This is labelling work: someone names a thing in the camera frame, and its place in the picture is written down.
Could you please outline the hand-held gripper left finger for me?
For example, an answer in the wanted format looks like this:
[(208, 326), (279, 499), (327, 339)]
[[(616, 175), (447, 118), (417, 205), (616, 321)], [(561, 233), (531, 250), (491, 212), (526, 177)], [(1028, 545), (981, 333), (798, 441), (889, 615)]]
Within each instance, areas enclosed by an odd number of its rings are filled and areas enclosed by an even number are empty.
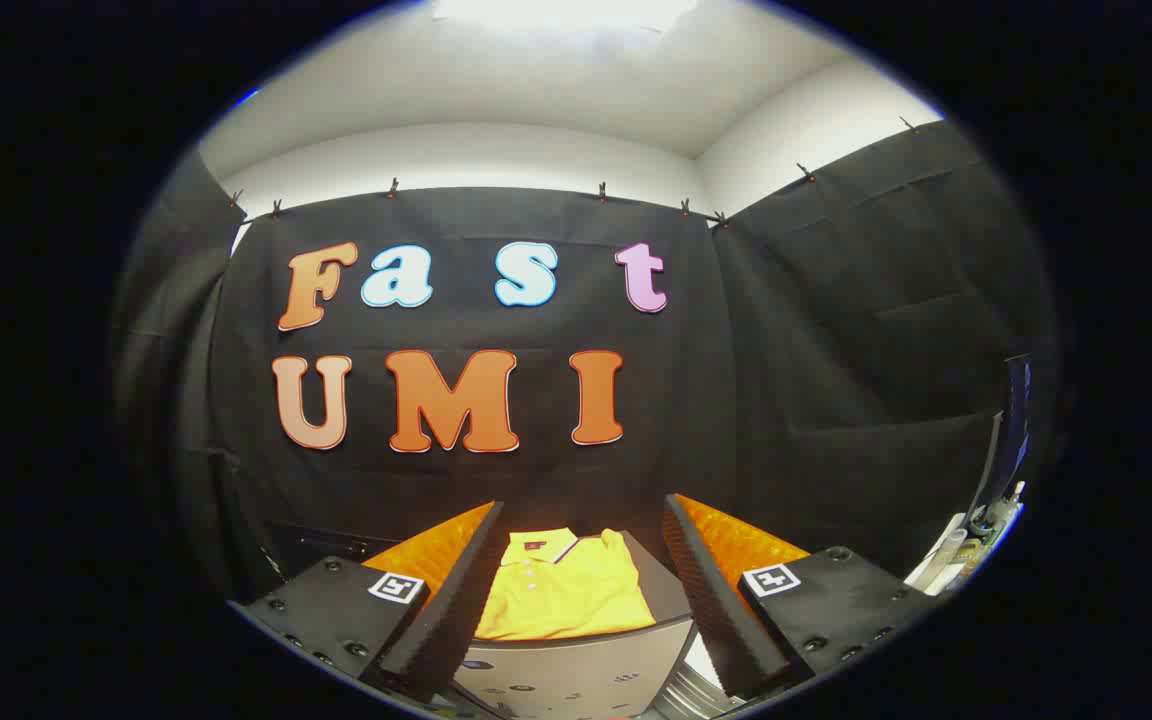
[(450, 685), (506, 551), (500, 501), (462, 511), (366, 562), (323, 555), (238, 617), (326, 673), (426, 703)]

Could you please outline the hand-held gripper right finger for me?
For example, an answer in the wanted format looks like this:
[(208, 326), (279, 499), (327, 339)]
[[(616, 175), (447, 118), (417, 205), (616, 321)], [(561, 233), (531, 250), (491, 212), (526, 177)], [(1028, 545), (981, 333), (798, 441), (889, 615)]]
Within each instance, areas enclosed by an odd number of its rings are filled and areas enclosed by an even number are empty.
[(664, 506), (664, 538), (719, 683), (744, 700), (840, 673), (938, 605), (849, 547), (810, 553), (676, 493)]

